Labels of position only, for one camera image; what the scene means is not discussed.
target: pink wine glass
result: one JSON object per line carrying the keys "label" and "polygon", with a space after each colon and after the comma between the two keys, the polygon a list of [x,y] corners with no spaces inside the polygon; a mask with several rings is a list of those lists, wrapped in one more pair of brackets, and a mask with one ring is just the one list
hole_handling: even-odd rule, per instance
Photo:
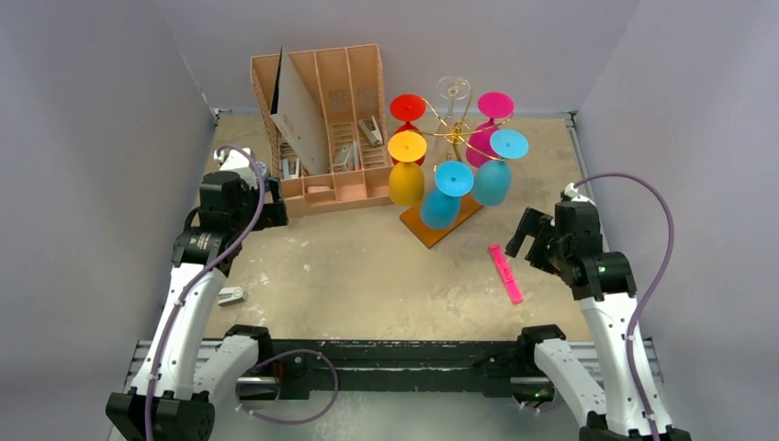
{"label": "pink wine glass", "polygon": [[[514,113],[514,102],[506,94],[500,92],[488,92],[479,98],[479,111],[484,114],[489,120],[483,124],[480,124],[474,131],[479,131],[470,135],[469,144],[472,145],[479,152],[488,154],[489,156],[497,157],[496,153],[490,146],[490,136],[498,130],[495,126],[495,120],[506,118]],[[473,149],[468,149],[465,153],[468,162],[476,168],[481,167],[487,161],[490,160],[488,156],[474,152]]]}

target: white wall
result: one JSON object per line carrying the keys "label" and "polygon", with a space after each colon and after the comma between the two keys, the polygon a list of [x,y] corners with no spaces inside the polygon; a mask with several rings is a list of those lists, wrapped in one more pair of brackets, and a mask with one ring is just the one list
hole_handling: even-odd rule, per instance
{"label": "white wall", "polygon": [[153,0],[0,0],[0,427],[105,439],[212,134]]}
{"label": "white wall", "polygon": [[378,43],[389,101],[463,75],[525,111],[578,109],[638,0],[158,0],[213,107],[257,111],[249,59]]}
{"label": "white wall", "polygon": [[[591,174],[646,177],[676,249],[642,321],[693,439],[776,439],[779,3],[643,0],[578,118]],[[646,288],[666,228],[640,187],[594,186]]]}

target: wooden organizer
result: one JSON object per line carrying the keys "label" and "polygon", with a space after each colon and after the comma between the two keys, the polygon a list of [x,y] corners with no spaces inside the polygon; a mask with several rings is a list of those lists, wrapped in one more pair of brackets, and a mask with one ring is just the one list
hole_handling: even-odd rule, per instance
{"label": "wooden organizer", "polygon": [[[270,118],[270,104],[278,68],[278,54],[252,58],[252,85],[263,115],[271,145],[270,168],[281,176],[281,161],[297,159]],[[354,46],[321,51],[291,52],[289,59],[298,70],[306,89],[322,112],[327,127],[330,170],[327,175],[282,179],[281,188],[290,217],[389,205],[392,162],[387,153],[387,120],[384,110],[384,79],[378,45]],[[360,119],[375,117],[384,144],[371,147],[357,127]],[[360,166],[355,171],[333,173],[336,149],[343,142],[358,140]],[[307,193],[308,187],[331,190]]]}

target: clear glass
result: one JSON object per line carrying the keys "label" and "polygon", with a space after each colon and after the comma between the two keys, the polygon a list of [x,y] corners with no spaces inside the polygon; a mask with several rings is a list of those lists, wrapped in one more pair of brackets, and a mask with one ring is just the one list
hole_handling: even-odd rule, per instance
{"label": "clear glass", "polygon": [[[438,94],[448,100],[448,109],[446,111],[446,115],[442,118],[444,121],[446,121],[446,124],[448,124],[449,127],[453,127],[452,124],[455,122],[455,120],[457,120],[457,118],[455,118],[455,101],[470,96],[470,83],[468,80],[460,76],[445,76],[438,81]],[[451,131],[452,130],[448,129],[444,123],[439,123],[438,130],[435,132],[442,134],[451,133]],[[452,144],[447,141],[445,137],[436,136],[433,151],[428,153],[428,156],[434,158],[434,160],[437,160],[442,154],[444,154],[444,152],[451,150],[451,145]]]}

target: pink object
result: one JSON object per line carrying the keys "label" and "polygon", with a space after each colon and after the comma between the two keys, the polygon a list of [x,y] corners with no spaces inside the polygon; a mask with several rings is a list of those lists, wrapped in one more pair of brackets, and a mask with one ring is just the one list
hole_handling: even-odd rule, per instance
{"label": "pink object", "polygon": [[479,111],[487,118],[506,118],[514,113],[514,102],[506,94],[488,92],[479,98]]}
{"label": "pink object", "polygon": [[[490,136],[492,136],[492,134],[498,130],[498,127],[495,126],[495,119],[490,118],[489,121],[480,124],[474,131],[482,130],[482,129],[486,129],[486,130],[470,135],[470,139],[468,139],[468,143],[472,145],[474,149],[477,149],[480,152],[484,152],[489,156],[498,157],[498,153],[496,153],[490,146]],[[474,152],[473,149],[468,149],[465,152],[465,158],[468,160],[469,164],[473,165],[476,168],[481,167],[482,165],[484,165],[484,163],[490,160],[488,156],[479,154],[479,152]]]}
{"label": "pink object", "polygon": [[514,305],[522,303],[522,292],[520,292],[519,287],[516,286],[516,280],[514,280],[514,274],[511,272],[509,263],[503,258],[501,246],[497,243],[495,245],[490,245],[490,255],[492,256],[492,262],[498,269],[498,273],[501,275],[503,285],[506,287],[506,291],[509,293],[509,298],[512,300],[512,303]]}

